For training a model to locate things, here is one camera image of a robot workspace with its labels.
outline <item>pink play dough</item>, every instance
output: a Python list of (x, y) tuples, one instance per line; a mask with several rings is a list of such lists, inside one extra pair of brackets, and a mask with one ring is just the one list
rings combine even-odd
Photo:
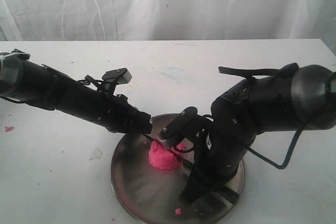
[[(178, 149), (183, 148), (183, 144), (180, 143), (176, 146)], [(182, 156), (182, 153), (178, 153), (174, 150), (174, 148), (171, 148), (171, 150), (179, 156)], [(157, 143), (156, 141), (152, 142), (151, 148), (149, 150), (149, 163), (158, 169), (174, 169), (178, 167), (181, 162), (177, 160), (177, 158), (174, 156), (174, 154), (167, 151), (161, 144)]]

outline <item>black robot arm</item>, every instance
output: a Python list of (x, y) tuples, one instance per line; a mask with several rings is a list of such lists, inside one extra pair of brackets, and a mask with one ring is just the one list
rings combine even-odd
[[(26, 103), (44, 110), (59, 110), (101, 125), (111, 132), (150, 133), (151, 116), (113, 95), (118, 84), (132, 76), (126, 68), (106, 72), (102, 80), (86, 76), (76, 81), (49, 66), (29, 61), (29, 54), (17, 49), (0, 54), (0, 98)], [(87, 85), (93, 84), (97, 90)]]
[[(212, 115), (199, 116), (196, 108), (189, 107), (158, 135), (167, 149), (184, 138), (194, 144), (194, 164), (185, 165), (191, 173), (180, 196), (189, 205), (211, 190), (235, 204), (239, 195), (225, 184), (235, 176), (247, 151), (284, 169), (303, 130), (336, 125), (336, 73), (322, 66), (299, 68), (293, 63), (282, 69), (220, 67), (219, 71), (245, 79), (212, 103)], [(282, 164), (250, 147), (258, 134), (272, 131), (296, 131)]]

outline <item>metal plate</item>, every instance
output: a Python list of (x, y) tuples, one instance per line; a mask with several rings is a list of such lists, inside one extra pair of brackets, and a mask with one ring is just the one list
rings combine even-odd
[[(170, 123), (176, 114), (152, 118), (152, 137)], [(189, 172), (181, 165), (174, 170), (159, 170), (149, 163), (150, 142), (141, 134), (126, 134), (114, 151), (111, 180), (115, 195), (124, 209), (141, 223), (147, 224), (210, 224), (220, 221), (233, 208), (217, 193), (209, 193), (191, 207), (179, 201)], [(184, 155), (193, 161), (193, 153)], [(241, 194), (245, 181), (244, 164), (237, 175), (227, 183)]]

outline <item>white table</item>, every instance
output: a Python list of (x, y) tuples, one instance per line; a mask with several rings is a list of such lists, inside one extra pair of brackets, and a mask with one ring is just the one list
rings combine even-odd
[[(116, 93), (151, 115), (190, 105), (208, 113), (214, 99), (241, 79), (219, 74), (218, 66), (280, 68), (297, 62), (336, 71), (335, 56), (319, 39), (0, 42), (0, 51), (14, 48), (74, 79), (127, 67), (133, 80)], [(0, 115), (1, 224), (137, 223), (111, 188), (111, 158), (122, 134), (3, 100)], [(15, 128), (5, 132), (5, 126)], [(292, 135), (265, 133), (253, 147), (281, 162)], [(335, 223), (335, 136), (335, 129), (303, 133), (285, 170), (247, 153), (244, 193), (223, 223)], [(89, 160), (96, 148), (101, 158)]]

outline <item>white backdrop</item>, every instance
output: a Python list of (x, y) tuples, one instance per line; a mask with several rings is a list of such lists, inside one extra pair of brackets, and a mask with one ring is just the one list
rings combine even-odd
[(321, 38), (336, 0), (0, 0), (0, 40)]

